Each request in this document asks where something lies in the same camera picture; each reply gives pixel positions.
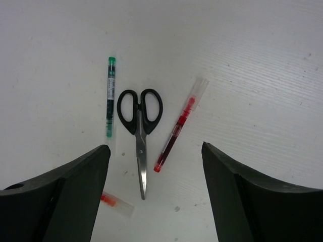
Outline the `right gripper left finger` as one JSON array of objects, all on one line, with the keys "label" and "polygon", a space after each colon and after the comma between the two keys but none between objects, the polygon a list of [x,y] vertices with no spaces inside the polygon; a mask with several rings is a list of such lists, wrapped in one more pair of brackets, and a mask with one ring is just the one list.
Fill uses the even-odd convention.
[{"label": "right gripper left finger", "polygon": [[77,159],[1,191],[1,241],[90,241],[111,151]]}]

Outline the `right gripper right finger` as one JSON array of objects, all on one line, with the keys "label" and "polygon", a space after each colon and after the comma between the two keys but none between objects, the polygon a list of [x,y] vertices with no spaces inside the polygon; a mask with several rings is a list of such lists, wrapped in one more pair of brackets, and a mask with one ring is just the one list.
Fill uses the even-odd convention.
[{"label": "right gripper right finger", "polygon": [[322,190],[263,174],[202,145],[219,241],[322,241]]}]

